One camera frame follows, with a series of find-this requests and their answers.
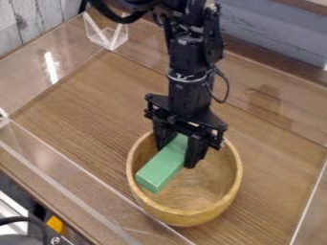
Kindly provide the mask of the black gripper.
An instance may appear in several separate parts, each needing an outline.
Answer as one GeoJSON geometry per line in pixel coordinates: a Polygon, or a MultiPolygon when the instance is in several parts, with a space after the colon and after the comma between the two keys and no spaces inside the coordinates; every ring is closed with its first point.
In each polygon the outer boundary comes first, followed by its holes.
{"type": "Polygon", "coordinates": [[[169,81],[169,94],[149,93],[145,117],[153,121],[158,150],[178,134],[189,137],[185,167],[195,168],[210,147],[222,148],[228,124],[212,111],[214,80],[169,81]]]}

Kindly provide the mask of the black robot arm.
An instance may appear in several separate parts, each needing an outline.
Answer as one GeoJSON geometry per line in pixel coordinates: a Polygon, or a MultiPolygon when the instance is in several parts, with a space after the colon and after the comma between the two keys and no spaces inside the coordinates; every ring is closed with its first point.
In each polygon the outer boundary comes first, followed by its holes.
{"type": "Polygon", "coordinates": [[[117,0],[138,18],[151,14],[163,28],[169,52],[169,93],[147,94],[145,116],[153,121],[158,149],[179,135],[187,137],[183,164],[194,168],[210,148],[224,143],[226,122],[212,112],[217,97],[217,78],[226,78],[217,63],[224,59],[221,26],[222,5],[218,0],[117,0]]]}

